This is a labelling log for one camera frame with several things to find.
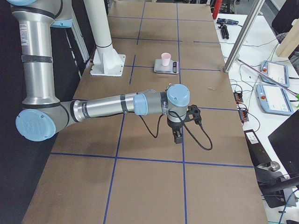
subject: pink cup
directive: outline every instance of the pink cup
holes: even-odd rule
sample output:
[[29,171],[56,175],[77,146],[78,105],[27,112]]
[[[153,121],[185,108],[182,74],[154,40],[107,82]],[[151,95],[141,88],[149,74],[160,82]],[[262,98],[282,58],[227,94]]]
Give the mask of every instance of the pink cup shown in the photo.
[[163,66],[168,66],[170,59],[171,59],[171,54],[169,53],[163,53],[161,54],[161,58],[162,58],[162,65]]

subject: red pole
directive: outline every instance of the red pole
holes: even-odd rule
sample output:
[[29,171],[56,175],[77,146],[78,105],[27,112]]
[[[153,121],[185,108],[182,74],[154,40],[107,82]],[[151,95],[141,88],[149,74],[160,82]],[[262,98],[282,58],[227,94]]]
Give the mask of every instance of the red pole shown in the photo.
[[213,20],[215,20],[217,18],[217,15],[219,13],[219,9],[221,7],[222,4],[222,0],[217,0],[214,6],[214,10],[213,10]]

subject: light blue joint cap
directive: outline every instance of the light blue joint cap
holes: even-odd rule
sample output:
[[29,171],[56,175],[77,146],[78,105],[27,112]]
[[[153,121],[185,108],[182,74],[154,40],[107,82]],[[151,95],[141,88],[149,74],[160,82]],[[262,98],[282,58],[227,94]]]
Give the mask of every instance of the light blue joint cap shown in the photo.
[[147,115],[149,111],[148,101],[143,93],[133,97],[134,112],[136,115]]
[[26,109],[15,119],[19,133],[31,141],[44,141],[56,133],[54,121],[44,112]]
[[73,25],[73,19],[70,20],[61,20],[61,21],[55,21],[51,27],[55,28],[71,28]]
[[26,6],[34,3],[36,0],[7,0],[10,4],[15,6]]
[[190,91],[182,84],[175,84],[169,87],[167,98],[175,106],[188,106],[190,103]]

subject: digital scale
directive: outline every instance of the digital scale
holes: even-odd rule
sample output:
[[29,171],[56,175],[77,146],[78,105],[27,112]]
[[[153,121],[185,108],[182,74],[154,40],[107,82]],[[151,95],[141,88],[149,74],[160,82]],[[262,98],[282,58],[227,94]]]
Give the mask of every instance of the digital scale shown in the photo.
[[[263,61],[261,66],[261,72],[266,76],[272,78],[276,82],[280,83],[284,87],[290,86],[288,68],[283,64]],[[263,76],[262,81],[269,84],[274,84],[271,80]]]
[[286,116],[293,114],[292,105],[285,90],[276,85],[258,84],[256,91],[265,113]]
[[178,74],[179,73],[179,62],[170,60],[168,66],[162,65],[162,59],[155,60],[155,73],[164,73],[164,74]]

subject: black band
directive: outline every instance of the black band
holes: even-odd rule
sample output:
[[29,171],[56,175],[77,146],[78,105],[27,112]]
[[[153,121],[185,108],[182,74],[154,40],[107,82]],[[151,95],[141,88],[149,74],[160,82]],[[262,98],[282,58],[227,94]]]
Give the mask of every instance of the black band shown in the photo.
[[55,15],[55,18],[57,18],[61,14],[63,7],[64,7],[64,1],[60,0],[60,9],[59,9],[58,13]]
[[70,105],[70,112],[71,112],[71,117],[73,118],[73,120],[75,121],[75,122],[79,122],[77,119],[76,119],[76,117],[75,117],[75,114],[74,114],[74,104],[75,104],[75,100],[73,100],[72,102],[71,102],[71,105]]
[[22,104],[24,108],[27,109],[43,109],[43,108],[52,108],[56,106],[60,106],[60,102],[53,104]]
[[69,112],[67,111],[67,109],[65,108],[65,106],[63,106],[62,104],[60,105],[64,110],[65,110],[65,112],[66,112],[66,115],[67,115],[67,123],[66,123],[66,126],[65,127],[67,127],[67,125],[69,124],[69,122],[70,122],[70,115],[69,115]]
[[30,12],[30,13],[37,13],[37,14],[46,15],[52,19],[55,19],[55,15],[53,13],[50,13],[48,11],[38,9],[38,8],[32,8],[32,7],[27,7],[27,6],[13,6],[11,8],[11,11],[12,12],[24,11],[24,12]]
[[168,99],[167,99],[167,93],[166,92],[160,92],[161,96],[161,108],[162,108],[162,114],[166,115],[168,111]]
[[21,58],[23,63],[30,63],[30,62],[53,63],[53,58],[47,56],[22,55]]
[[128,113],[127,103],[126,103],[126,96],[125,94],[121,95],[121,108],[124,113]]
[[98,45],[96,45],[96,46],[99,47],[99,48],[107,48],[107,47],[109,47],[110,45],[112,45],[112,42],[111,42],[111,44],[109,44],[108,46],[105,46],[105,47],[100,47],[100,46],[98,46]]
[[91,118],[87,111],[87,101],[82,102],[82,113],[85,118]]

